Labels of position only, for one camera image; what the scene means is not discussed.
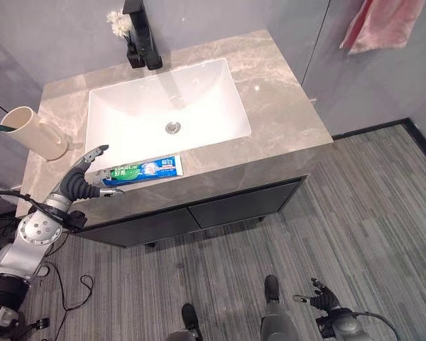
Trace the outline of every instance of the white cup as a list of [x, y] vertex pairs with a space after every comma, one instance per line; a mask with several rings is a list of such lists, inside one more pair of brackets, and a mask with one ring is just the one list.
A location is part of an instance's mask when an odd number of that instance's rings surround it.
[[54, 126], [45, 123], [29, 107], [18, 107], [11, 110], [1, 120], [1, 124], [16, 128], [5, 134], [46, 160], [61, 157], [68, 148], [68, 142], [63, 134]]

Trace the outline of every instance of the pink towel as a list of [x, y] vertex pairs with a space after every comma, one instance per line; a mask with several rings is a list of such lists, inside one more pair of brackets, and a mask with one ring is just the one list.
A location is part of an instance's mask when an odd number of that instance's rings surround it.
[[340, 48], [350, 48], [349, 53], [403, 48], [424, 4], [425, 0], [365, 0]]

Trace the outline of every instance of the white flower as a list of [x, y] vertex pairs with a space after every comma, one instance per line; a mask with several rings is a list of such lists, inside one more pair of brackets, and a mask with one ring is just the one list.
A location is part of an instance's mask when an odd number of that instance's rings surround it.
[[120, 13], [112, 11], [111, 13], [107, 14], [107, 23], [115, 23], [120, 18]]
[[128, 14], [122, 14], [122, 12], [112, 11], [107, 14], [107, 23], [111, 23], [112, 32], [115, 36], [124, 38], [128, 36], [129, 31], [133, 27], [133, 23], [131, 22], [131, 17]]

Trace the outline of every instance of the toothpaste tube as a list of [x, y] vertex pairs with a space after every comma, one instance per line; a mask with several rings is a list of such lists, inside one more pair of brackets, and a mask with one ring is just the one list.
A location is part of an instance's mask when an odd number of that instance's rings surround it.
[[115, 167], [102, 171], [102, 182], [107, 186], [120, 186], [183, 175], [180, 155], [170, 156], [142, 164]]

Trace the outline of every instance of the gray striped carpet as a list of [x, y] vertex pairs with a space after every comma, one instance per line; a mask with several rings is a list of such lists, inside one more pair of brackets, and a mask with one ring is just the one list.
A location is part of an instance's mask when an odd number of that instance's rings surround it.
[[[281, 214], [169, 239], [155, 249], [119, 249], [70, 237], [50, 258], [69, 302], [92, 300], [68, 316], [59, 340], [164, 340], [182, 327], [192, 302], [205, 340], [259, 340], [263, 279], [276, 274], [282, 302], [302, 340], [321, 340], [314, 308], [292, 302], [312, 292], [311, 276], [343, 306], [391, 320], [402, 340], [426, 340], [426, 158], [403, 127], [338, 140]], [[52, 325], [63, 310], [54, 272], [36, 281], [23, 306], [29, 321]], [[394, 340], [379, 320], [361, 319], [376, 340]]]

